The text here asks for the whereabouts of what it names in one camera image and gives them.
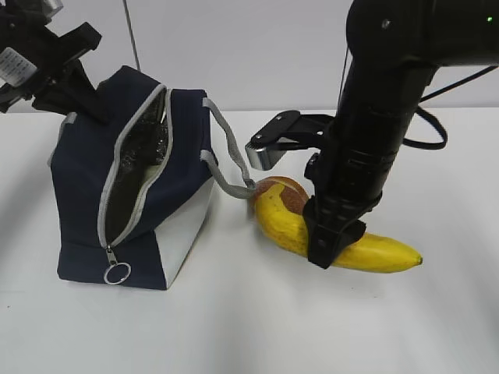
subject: white wall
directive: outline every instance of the white wall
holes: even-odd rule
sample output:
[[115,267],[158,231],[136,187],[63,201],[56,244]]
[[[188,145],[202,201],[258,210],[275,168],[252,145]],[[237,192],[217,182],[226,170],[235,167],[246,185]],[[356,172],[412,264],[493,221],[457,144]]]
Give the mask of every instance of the white wall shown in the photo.
[[[167,86],[204,88],[223,109],[332,108],[351,0],[128,0],[143,71]],[[54,29],[88,21],[103,35],[84,63],[94,82],[133,55],[121,0],[65,0]],[[477,68],[444,69],[434,88]],[[429,106],[498,106],[499,73]]]

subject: bag handle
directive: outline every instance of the bag handle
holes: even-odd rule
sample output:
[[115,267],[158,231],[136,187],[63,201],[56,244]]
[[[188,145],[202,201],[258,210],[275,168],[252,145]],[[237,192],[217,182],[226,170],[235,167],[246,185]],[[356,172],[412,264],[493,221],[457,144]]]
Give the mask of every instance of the bag handle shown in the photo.
[[242,180],[246,184],[246,187],[240,185],[231,185],[227,182],[224,175],[222,174],[220,168],[217,165],[214,155],[209,150],[201,150],[201,160],[206,162],[211,174],[223,189],[230,196],[236,199],[251,199],[257,190],[257,184],[250,177],[248,167],[242,154],[239,151],[237,140],[235,139],[234,132],[231,126],[227,123],[222,113],[218,110],[217,105],[210,100],[208,97],[203,99],[203,106],[210,109],[211,114],[217,120],[217,123],[225,132],[225,138],[227,139],[228,154],[234,163],[241,170]]

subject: yellow banana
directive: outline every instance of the yellow banana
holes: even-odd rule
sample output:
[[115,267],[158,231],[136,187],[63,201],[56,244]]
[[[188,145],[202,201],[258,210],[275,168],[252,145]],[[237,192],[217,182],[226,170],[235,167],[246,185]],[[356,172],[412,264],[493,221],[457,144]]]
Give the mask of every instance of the yellow banana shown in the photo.
[[[255,201],[255,214],[264,234],[283,249],[307,257],[308,233],[303,217],[287,209],[281,199],[285,186],[273,184]],[[347,247],[332,266],[374,273],[396,273],[423,263],[413,248],[391,238],[365,234]]]

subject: zipper pull ring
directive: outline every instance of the zipper pull ring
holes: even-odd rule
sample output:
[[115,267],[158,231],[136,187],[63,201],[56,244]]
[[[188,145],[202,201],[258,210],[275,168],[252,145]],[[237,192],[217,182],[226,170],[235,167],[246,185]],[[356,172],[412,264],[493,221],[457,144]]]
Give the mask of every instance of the zipper pull ring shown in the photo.
[[[116,285],[121,284],[124,281],[126,281],[130,277],[130,274],[132,273],[132,267],[130,266],[130,264],[129,263],[119,263],[118,260],[116,259],[116,254],[114,253],[114,251],[112,250],[110,245],[108,245],[108,247],[106,248],[106,256],[108,257],[109,267],[106,269],[106,271],[104,273],[104,282],[106,284],[111,285],[111,286],[116,286]],[[115,269],[119,266],[126,267],[126,274],[122,279],[118,280],[117,282],[111,282],[109,280],[109,273],[111,273],[111,271],[113,269]]]

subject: robotic arm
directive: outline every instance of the robotic arm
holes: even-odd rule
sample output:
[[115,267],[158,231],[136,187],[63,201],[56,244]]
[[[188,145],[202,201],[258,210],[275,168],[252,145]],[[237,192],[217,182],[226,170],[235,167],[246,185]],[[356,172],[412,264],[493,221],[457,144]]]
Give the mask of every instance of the robotic arm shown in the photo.
[[269,170],[286,150],[320,149],[306,166],[309,261],[327,269],[362,238],[423,91],[440,67],[499,65],[497,0],[355,0],[353,63],[336,118],[281,113],[246,146]]
[[35,97],[33,107],[67,115],[85,113],[106,123],[108,113],[79,58],[95,50],[101,35],[88,23],[58,37],[46,25],[60,0],[0,3],[0,111]]

